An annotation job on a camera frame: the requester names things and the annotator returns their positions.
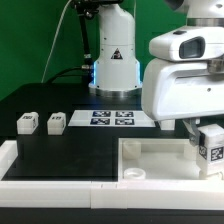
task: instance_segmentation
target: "white box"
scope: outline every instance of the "white box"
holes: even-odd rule
[[[23,114],[17,121],[17,131],[19,135],[31,135],[38,127],[38,113],[31,112]]]
[[[47,122],[48,135],[62,135],[65,126],[65,113],[53,113]]]

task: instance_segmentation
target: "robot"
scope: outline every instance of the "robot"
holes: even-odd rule
[[[93,63],[90,93],[106,97],[128,97],[141,93],[140,64],[135,58],[135,20],[121,9],[123,0],[73,0],[82,28],[85,64],[92,66],[83,16],[99,14],[100,56]]]
[[[153,120],[183,119],[198,146],[200,177],[222,178],[224,129],[197,127],[200,117],[224,113],[224,1],[165,0],[187,13],[187,24],[154,38],[144,74],[142,108]]]

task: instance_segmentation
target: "warning label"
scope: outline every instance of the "warning label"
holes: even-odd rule
[[[111,59],[123,60],[120,50],[117,48]]]

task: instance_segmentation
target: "black cable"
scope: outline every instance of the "black cable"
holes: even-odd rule
[[[56,75],[51,77],[46,81],[47,84],[52,83],[55,79],[60,78],[60,77],[67,77],[67,76],[81,76],[81,75],[64,75],[65,73],[71,72],[71,71],[77,71],[77,70],[82,70],[82,67],[73,67],[73,68],[67,68],[65,70],[62,70],[61,72],[58,72]]]

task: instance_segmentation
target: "small white cube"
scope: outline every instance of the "small white cube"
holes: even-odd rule
[[[31,135],[38,127],[38,113],[25,113],[17,121],[17,131],[19,135]]]
[[[204,142],[199,146],[197,165],[206,176],[224,170],[224,129],[217,124],[198,128],[204,135]]]
[[[48,135],[62,135],[65,126],[65,113],[53,113],[47,122]]]

